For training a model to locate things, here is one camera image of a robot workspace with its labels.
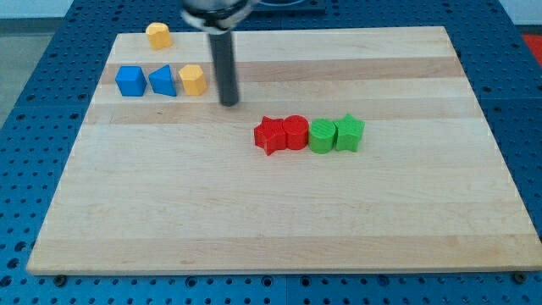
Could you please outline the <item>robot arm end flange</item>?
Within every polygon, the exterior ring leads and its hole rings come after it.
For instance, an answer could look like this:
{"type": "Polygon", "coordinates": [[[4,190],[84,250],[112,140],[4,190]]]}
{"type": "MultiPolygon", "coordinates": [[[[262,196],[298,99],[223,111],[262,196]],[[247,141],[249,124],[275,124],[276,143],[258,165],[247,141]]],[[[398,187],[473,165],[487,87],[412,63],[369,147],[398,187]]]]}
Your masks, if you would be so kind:
{"type": "Polygon", "coordinates": [[[180,0],[181,18],[212,35],[234,29],[253,11],[259,0],[180,0]]]}

